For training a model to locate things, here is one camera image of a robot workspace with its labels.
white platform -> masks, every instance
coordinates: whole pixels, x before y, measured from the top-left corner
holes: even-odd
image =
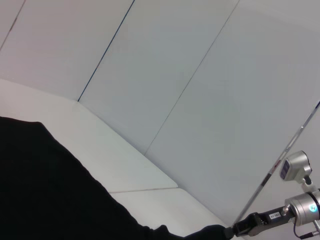
[[[113,193],[112,197],[143,226],[166,225],[169,232],[187,236],[208,225],[225,224],[186,191],[176,189]]]
[[[110,193],[177,187],[76,101],[0,79],[0,116],[42,122]]]

white wall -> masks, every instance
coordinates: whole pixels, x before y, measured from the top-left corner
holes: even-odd
[[[80,103],[144,154],[237,1],[135,1]]]
[[[0,78],[77,100],[131,3],[27,0],[0,52]]]
[[[0,0],[0,48],[24,0]]]
[[[146,153],[228,225],[319,100],[319,9],[241,0]]]

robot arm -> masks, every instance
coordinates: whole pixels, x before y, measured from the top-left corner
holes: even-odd
[[[307,155],[298,151],[285,159],[280,177],[284,181],[297,181],[302,184],[305,193],[285,200],[285,206],[263,213],[251,213],[244,220],[235,223],[224,230],[227,239],[234,236],[256,236],[259,233],[294,222],[294,234],[300,239],[307,239],[319,235],[320,226],[320,191],[312,183],[309,175],[312,169]],[[301,226],[314,223],[317,231],[298,236],[295,232],[296,225]]]

black fabric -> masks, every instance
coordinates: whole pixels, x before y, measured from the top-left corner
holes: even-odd
[[[0,239],[224,240],[223,230],[182,238],[139,225],[40,122],[0,117]]]

metal rod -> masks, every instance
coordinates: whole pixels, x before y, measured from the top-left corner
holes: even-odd
[[[318,221],[317,220],[314,220],[313,221],[313,224],[314,224],[314,226],[315,226],[315,229],[317,230],[317,235],[320,233],[320,225],[319,225],[319,223],[318,223]]]
[[[261,182],[261,184],[258,186],[258,188],[255,190],[255,192],[253,193],[253,195],[251,196],[251,198],[249,199],[249,201],[246,203],[246,205],[244,206],[244,208],[242,209],[242,211],[240,212],[240,214],[238,215],[238,217],[235,219],[234,223],[239,222],[244,215],[246,214],[246,212],[248,211],[248,209],[250,208],[250,206],[252,205],[252,203],[256,200],[257,196],[259,195],[259,193],[261,192],[261,190],[264,188],[264,186],[266,185],[266,183],[269,181],[270,177],[272,176],[272,174],[274,174],[275,170],[277,169],[277,167],[280,165],[280,163],[282,162],[282,160],[286,157],[287,153],[289,152],[289,150],[292,148],[292,146],[295,144],[295,142],[297,141],[297,139],[299,138],[299,136],[301,135],[301,133],[304,131],[304,129],[306,128],[306,126],[308,125],[308,123],[310,122],[310,120],[312,119],[312,117],[315,115],[315,113],[317,112],[318,108],[320,105],[320,101],[317,103],[317,105],[315,106],[315,108],[312,110],[312,112],[310,113],[310,115],[308,116],[308,118],[306,119],[306,121],[303,123],[303,125],[301,127],[299,127],[299,129],[296,131],[295,135],[292,137],[292,139],[290,140],[290,142],[288,143],[288,145],[285,147],[285,149],[283,150],[283,152],[280,154],[279,158],[275,161],[275,164],[272,166],[272,168],[269,170],[269,172],[267,173],[267,175],[265,176],[265,178],[263,179],[263,181]]]

